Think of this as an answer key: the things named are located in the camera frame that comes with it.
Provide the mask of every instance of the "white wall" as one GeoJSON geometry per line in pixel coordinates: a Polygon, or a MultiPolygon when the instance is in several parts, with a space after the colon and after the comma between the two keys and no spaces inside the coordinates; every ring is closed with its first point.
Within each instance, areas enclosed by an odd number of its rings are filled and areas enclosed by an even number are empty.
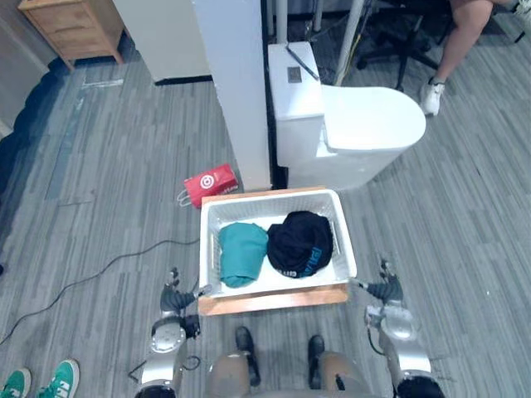
{"type": "Polygon", "coordinates": [[[193,0],[246,191],[270,188],[259,0],[193,0]]]}
{"type": "Polygon", "coordinates": [[[154,81],[210,75],[191,0],[114,0],[154,81]]]}
{"type": "Polygon", "coordinates": [[[56,54],[17,10],[20,0],[0,2],[0,139],[10,134],[26,98],[56,54]]]}

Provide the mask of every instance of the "green sneaker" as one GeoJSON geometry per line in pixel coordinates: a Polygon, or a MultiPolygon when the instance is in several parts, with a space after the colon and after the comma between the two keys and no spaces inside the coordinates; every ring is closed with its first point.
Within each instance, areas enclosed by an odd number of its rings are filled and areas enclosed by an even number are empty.
{"type": "Polygon", "coordinates": [[[0,398],[26,398],[32,386],[32,374],[25,367],[14,371],[6,381],[0,398]]]}
{"type": "Polygon", "coordinates": [[[79,365],[73,359],[66,359],[56,368],[50,385],[39,391],[38,398],[73,398],[79,384],[79,365]]]}

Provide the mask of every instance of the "white toilet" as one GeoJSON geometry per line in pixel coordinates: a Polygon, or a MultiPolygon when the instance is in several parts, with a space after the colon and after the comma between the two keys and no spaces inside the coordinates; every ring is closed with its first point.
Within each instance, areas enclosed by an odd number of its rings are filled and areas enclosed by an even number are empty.
{"type": "MultiPolygon", "coordinates": [[[[315,73],[308,42],[290,49],[315,73]]],[[[289,187],[360,187],[416,143],[426,118],[407,95],[384,87],[321,85],[288,53],[269,45],[277,161],[289,187]]]]}

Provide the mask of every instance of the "toilet tank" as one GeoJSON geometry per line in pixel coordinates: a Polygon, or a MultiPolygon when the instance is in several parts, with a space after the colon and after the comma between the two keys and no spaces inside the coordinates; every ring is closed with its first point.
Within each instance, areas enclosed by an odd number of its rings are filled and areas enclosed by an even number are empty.
{"type": "MultiPolygon", "coordinates": [[[[307,41],[290,43],[290,49],[319,74],[307,41]]],[[[285,44],[270,44],[268,54],[277,162],[282,167],[293,167],[313,159],[317,152],[324,126],[321,82],[290,55],[285,44]]]]}

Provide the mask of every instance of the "white pillar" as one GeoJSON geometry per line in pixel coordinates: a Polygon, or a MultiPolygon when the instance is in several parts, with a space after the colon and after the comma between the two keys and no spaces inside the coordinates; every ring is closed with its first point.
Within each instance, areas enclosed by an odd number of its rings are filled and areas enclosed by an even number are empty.
{"type": "Polygon", "coordinates": [[[276,0],[276,42],[288,42],[288,0],[276,0]]]}
{"type": "Polygon", "coordinates": [[[359,18],[363,10],[363,0],[353,0],[350,7],[350,14],[348,15],[347,28],[343,37],[343,45],[341,46],[341,52],[339,53],[338,67],[335,71],[334,85],[341,85],[345,71],[347,69],[348,54],[354,40],[354,34],[358,27],[359,18]]]}
{"type": "Polygon", "coordinates": [[[243,187],[269,189],[261,3],[193,0],[193,4],[243,187]]]}

